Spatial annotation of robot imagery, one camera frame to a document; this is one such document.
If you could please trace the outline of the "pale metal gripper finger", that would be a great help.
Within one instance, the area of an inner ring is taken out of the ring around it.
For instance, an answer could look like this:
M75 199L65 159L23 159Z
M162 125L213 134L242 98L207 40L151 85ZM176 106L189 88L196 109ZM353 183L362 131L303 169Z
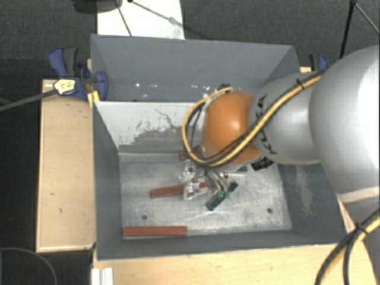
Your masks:
M195 177L197 171L196 165L191 160L185 160L183 169L179 176L180 183L190 183Z
M201 195L201 193L200 183L187 183L183 188L182 199L192 200Z

